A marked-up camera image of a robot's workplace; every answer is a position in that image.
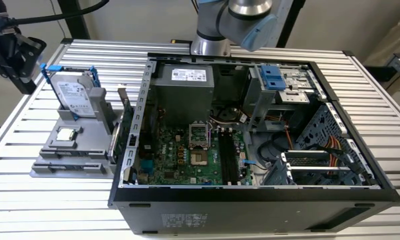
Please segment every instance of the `hard disk label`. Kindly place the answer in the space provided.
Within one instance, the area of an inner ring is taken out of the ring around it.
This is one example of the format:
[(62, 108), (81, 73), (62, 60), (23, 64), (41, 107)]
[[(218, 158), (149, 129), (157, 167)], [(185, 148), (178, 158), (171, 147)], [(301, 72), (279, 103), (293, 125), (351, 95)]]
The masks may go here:
[(81, 117), (95, 117), (86, 87), (78, 82), (59, 82), (63, 100), (70, 110)]

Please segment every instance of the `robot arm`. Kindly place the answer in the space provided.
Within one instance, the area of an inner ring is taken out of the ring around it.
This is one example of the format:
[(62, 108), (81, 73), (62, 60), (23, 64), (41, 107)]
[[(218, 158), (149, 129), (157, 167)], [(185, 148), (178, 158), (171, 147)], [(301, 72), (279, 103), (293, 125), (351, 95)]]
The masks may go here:
[(25, 37), (17, 26), (8, 26), (7, 6), (0, 0), (0, 75), (10, 78), (23, 94), (33, 94), (37, 84), (33, 73), (47, 43)]
[(263, 47), (278, 18), (273, 0), (198, 0), (198, 36), (191, 54), (230, 56), (231, 42), (249, 51)]

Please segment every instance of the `white wall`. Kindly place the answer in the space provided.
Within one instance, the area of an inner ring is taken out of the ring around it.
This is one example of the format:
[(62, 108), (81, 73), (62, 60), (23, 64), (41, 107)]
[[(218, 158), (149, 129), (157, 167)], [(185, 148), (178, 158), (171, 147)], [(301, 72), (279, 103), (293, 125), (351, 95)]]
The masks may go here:
[(287, 48), (351, 50), (363, 61), (400, 20), (400, 0), (307, 0)]

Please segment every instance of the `barcode sticker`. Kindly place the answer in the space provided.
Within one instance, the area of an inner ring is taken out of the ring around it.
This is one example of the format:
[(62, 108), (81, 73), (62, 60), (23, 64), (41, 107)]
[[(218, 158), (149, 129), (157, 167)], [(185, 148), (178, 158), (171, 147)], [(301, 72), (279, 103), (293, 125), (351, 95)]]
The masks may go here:
[(242, 117), (241, 117), (241, 122), (242, 122), (242, 123), (246, 123), (246, 122), (247, 122), (247, 119), (249, 119), (249, 116), (243, 113), (243, 114), (242, 114)]
[(59, 95), (62, 100), (69, 105), (69, 110), (78, 114), (81, 117), (95, 117), (91, 100), (89, 97), (86, 87), (78, 82), (58, 82), (61, 89)]
[(206, 82), (207, 70), (175, 68), (173, 70), (173, 80)]

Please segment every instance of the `motherboard chip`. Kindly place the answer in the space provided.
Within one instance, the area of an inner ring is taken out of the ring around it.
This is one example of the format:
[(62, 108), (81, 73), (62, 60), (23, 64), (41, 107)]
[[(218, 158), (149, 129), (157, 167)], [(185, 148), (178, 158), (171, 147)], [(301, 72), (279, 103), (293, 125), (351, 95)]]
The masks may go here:
[(165, 172), (165, 178), (166, 179), (174, 179), (175, 178), (175, 173), (173, 171), (166, 171)]

